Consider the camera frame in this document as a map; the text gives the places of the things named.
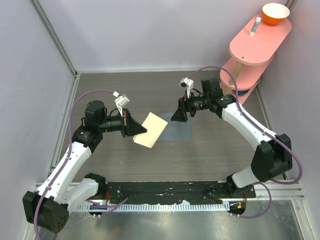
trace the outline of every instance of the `gray mat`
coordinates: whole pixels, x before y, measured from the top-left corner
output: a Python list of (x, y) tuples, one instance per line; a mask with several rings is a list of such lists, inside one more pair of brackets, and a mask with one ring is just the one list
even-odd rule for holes
[(158, 141), (173, 141), (173, 142), (190, 142), (191, 141), (191, 127), (190, 121), (178, 122), (171, 121), (173, 112), (166, 112), (159, 117), (167, 121), (168, 124), (161, 133)]
[[(248, 201), (245, 214), (254, 216), (268, 201)], [(126, 212), (84, 219), (71, 216), (58, 240), (303, 240), (291, 201), (273, 201), (255, 220), (231, 217), (224, 211)], [(53, 234), (41, 230), (43, 240)]]

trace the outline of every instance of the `metal floor plate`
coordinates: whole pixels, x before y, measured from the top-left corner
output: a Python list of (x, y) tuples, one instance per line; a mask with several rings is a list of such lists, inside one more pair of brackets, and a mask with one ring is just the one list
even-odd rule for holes
[[(259, 214), (267, 205), (268, 201), (248, 202), (245, 214)], [(236, 218), (225, 211), (115, 212), (95, 219), (88, 215), (73, 213), (66, 226), (71, 228), (62, 230), (57, 239), (303, 240), (290, 200), (273, 201), (268, 213), (256, 219)], [(53, 239), (50, 233), (42, 234), (43, 240)]]

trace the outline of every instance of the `test tube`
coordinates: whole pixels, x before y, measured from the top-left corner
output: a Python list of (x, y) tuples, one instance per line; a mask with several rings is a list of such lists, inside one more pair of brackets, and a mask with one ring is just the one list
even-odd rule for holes
[(253, 36), (255, 35), (255, 33), (256, 33), (256, 31), (257, 31), (257, 28), (258, 28), (258, 26), (259, 26), (260, 21), (261, 21), (261, 17), (258, 16), (258, 17), (255, 19), (255, 22), (254, 22), (253, 27), (252, 27), (252, 29), (251, 29), (250, 37), (253, 37)]

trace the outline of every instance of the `orange bowl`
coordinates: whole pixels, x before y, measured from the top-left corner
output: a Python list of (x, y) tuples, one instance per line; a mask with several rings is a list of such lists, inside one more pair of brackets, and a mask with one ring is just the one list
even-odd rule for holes
[(279, 3), (268, 3), (262, 8), (262, 19), (268, 25), (281, 23), (289, 14), (289, 8)]

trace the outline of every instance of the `paper sheet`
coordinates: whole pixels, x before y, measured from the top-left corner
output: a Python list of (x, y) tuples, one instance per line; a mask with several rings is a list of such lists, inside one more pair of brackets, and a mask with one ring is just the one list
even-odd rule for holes
[(154, 115), (152, 112), (149, 112), (142, 123), (142, 126), (147, 129), (147, 132), (135, 135), (133, 137), (133, 142), (147, 148), (152, 148), (167, 124), (168, 123), (165, 120)]

